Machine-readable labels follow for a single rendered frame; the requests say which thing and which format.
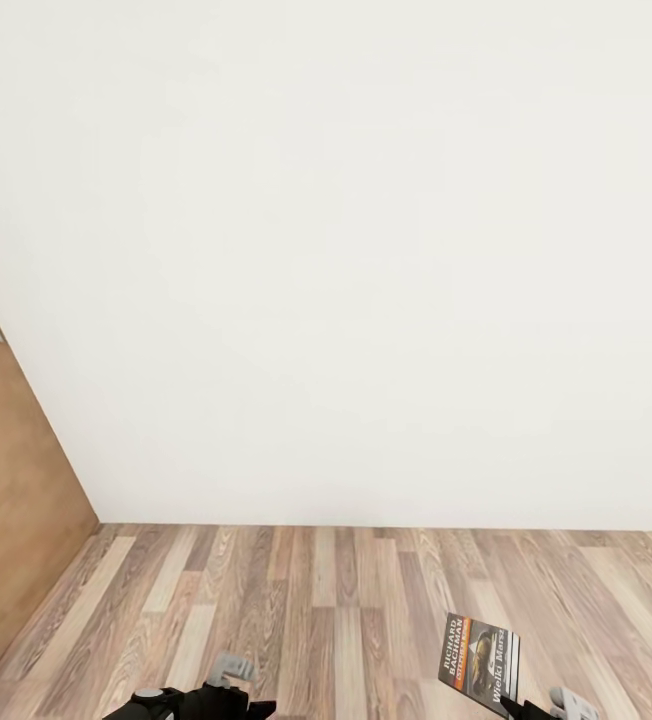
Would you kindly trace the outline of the hardback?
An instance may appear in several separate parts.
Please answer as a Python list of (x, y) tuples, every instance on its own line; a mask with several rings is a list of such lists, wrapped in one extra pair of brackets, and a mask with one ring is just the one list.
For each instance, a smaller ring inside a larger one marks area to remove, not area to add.
[(521, 636), (456, 613), (448, 614), (446, 625), (438, 680), (504, 720), (515, 720), (500, 698), (518, 701)]

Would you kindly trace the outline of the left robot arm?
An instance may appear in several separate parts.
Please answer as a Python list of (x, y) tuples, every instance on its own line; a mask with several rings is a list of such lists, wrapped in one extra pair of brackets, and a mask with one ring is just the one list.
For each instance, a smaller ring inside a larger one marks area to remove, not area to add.
[(254, 682), (259, 670), (253, 660), (219, 651), (202, 688), (189, 693), (172, 687), (138, 690), (101, 720), (267, 720), (276, 711), (277, 701), (249, 703), (249, 694), (231, 687), (226, 676)]

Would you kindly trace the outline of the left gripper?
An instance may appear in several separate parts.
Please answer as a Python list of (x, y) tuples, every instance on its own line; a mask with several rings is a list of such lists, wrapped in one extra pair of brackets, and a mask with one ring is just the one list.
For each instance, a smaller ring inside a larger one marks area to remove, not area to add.
[(277, 707), (277, 701), (249, 703), (249, 694), (238, 687), (213, 687), (206, 681), (190, 692), (198, 696), (200, 720), (267, 720)]

